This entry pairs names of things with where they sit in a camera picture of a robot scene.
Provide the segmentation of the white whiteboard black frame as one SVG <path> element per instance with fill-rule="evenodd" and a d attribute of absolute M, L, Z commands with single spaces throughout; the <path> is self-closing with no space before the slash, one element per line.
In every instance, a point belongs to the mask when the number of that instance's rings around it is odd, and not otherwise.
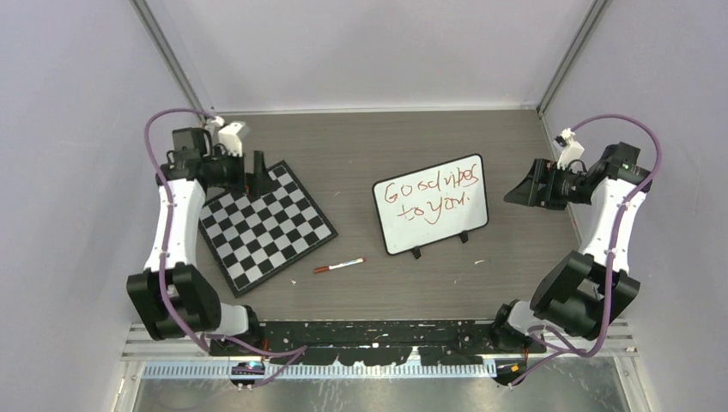
<path fill-rule="evenodd" d="M 459 237 L 490 222 L 480 154 L 468 154 L 372 186 L 385 252 L 421 256 L 426 245 Z"/>

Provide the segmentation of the red white marker pen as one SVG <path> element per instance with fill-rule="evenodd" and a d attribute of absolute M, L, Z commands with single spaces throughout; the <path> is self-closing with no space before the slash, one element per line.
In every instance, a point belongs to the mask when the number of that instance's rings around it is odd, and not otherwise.
<path fill-rule="evenodd" d="M 330 271 L 330 270 L 338 270 L 338 269 L 348 267 L 351 265 L 362 264 L 364 262 L 366 262 L 366 259 L 364 257 L 359 257 L 359 258 L 349 260 L 347 262 L 342 262 L 339 264 L 321 266 L 321 267 L 315 268 L 312 272 L 313 272 L 313 274 L 320 274 L 320 273 L 324 273 L 324 272 Z"/>

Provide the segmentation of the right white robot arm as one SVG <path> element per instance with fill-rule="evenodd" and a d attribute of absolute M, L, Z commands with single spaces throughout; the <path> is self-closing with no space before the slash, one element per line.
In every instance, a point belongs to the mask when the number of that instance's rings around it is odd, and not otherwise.
<path fill-rule="evenodd" d="M 526 177 L 505 196 L 507 203 L 564 210 L 570 203 L 594 208 L 590 232 L 539 283 L 528 301 L 499 308 L 489 341 L 501 352 L 529 348 L 530 330 L 551 326 L 594 341 L 636 298 L 640 283 L 628 274 L 628 244 L 639 207 L 650 188 L 640 188 L 649 170 L 638 167 L 640 150 L 609 145 L 587 171 L 568 163 L 534 160 Z"/>

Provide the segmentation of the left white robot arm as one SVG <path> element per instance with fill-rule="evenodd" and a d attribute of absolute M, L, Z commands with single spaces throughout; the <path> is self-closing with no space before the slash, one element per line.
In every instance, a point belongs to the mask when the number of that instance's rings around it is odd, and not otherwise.
<path fill-rule="evenodd" d="M 156 341 L 190 337 L 202 348 L 202 335 L 230 336 L 243 355 L 256 354 L 264 341 L 249 306 L 221 302 L 197 267 L 197 234 L 210 188 L 261 197 L 274 190 L 264 154 L 255 152 L 245 170 L 242 122 L 224 124 L 218 142 L 206 128 L 173 131 L 173 149 L 155 176 L 160 213 L 152 250 L 141 273 L 129 276 L 126 290 L 150 337 Z"/>

